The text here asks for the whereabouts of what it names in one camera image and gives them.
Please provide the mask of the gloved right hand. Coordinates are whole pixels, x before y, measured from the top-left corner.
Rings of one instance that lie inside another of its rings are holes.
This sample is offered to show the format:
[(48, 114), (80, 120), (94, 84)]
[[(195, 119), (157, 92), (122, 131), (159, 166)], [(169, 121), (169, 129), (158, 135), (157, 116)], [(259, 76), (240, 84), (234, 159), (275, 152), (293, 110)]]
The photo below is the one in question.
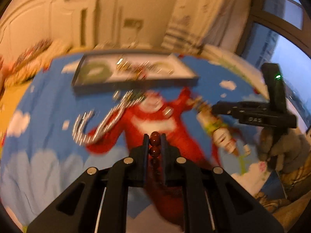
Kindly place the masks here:
[(257, 146), (258, 159), (267, 161), (271, 157), (283, 156), (284, 160), (278, 165), (278, 170), (291, 173), (303, 166), (310, 153), (310, 144), (305, 135), (294, 129), (289, 129), (287, 134), (273, 144), (273, 129), (265, 127), (261, 130)]

